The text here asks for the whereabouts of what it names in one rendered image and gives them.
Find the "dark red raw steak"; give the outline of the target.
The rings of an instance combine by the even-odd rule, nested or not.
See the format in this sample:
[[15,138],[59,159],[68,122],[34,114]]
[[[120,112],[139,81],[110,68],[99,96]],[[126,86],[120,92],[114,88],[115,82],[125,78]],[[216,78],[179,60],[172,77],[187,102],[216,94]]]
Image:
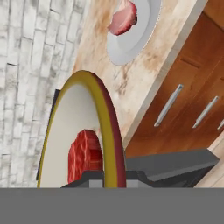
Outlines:
[[103,156],[98,136],[91,129],[78,133],[68,152],[67,183],[81,178],[84,171],[102,171]]

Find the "white round plate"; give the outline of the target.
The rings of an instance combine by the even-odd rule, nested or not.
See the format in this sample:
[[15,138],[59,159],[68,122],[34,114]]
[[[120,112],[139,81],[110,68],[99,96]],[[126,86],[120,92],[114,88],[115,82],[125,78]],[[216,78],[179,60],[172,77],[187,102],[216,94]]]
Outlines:
[[137,9],[137,22],[127,32],[116,36],[108,32],[107,54],[110,61],[123,66],[131,62],[146,46],[154,32],[163,0],[130,0]]

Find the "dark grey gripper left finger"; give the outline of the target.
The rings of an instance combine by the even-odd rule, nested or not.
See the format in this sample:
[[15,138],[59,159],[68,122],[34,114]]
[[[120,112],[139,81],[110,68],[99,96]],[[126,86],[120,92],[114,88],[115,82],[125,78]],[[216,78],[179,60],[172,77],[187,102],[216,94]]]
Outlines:
[[70,184],[63,185],[63,188],[84,187],[84,188],[103,188],[103,171],[84,171],[78,180]]

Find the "wooden cupboard door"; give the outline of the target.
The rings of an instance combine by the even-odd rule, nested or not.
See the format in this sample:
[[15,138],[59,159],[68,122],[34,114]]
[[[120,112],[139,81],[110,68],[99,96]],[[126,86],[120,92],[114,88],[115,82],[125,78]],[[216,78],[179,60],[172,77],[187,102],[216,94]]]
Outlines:
[[[153,102],[126,149],[129,158],[173,152],[173,138],[220,59],[224,57],[224,31],[205,13],[192,29],[179,56],[165,77]],[[184,87],[158,127],[154,123],[179,84]]]
[[[216,95],[220,97],[219,100],[199,126],[193,129],[196,119]],[[184,151],[208,147],[221,133],[217,128],[222,119],[224,119],[224,57],[217,63],[190,108],[184,113],[180,126],[176,128],[178,136],[172,139],[171,149]]]

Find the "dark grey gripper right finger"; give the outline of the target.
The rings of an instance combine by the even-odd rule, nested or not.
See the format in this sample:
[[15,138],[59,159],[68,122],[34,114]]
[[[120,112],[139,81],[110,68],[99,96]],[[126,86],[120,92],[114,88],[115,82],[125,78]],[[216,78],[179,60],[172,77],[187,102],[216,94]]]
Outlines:
[[209,149],[127,158],[127,187],[195,187],[219,161]]

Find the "yellow rimmed maroon bowl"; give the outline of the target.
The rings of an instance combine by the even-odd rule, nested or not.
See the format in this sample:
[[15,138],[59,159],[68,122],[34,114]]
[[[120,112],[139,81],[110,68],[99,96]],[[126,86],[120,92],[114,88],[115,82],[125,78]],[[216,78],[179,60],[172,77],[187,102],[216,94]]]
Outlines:
[[110,98],[109,91],[104,86],[102,80],[89,71],[80,70],[74,72],[66,81],[59,92],[58,98],[49,117],[49,123],[45,133],[45,140],[39,162],[38,183],[37,188],[41,187],[42,171],[44,157],[46,153],[46,144],[53,123],[56,110],[60,105],[63,96],[69,88],[81,84],[93,97],[94,105],[101,127],[101,136],[104,154],[104,186],[105,187],[125,187],[126,186],[126,170],[123,152],[123,142],[119,124],[117,121],[116,110]]

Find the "pink raw steak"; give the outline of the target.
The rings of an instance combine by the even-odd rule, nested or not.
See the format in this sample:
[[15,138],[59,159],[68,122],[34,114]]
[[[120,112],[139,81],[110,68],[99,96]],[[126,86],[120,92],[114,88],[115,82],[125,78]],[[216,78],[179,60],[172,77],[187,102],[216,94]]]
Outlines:
[[108,31],[115,36],[127,32],[137,23],[137,7],[130,0],[122,0],[118,11],[113,15]]

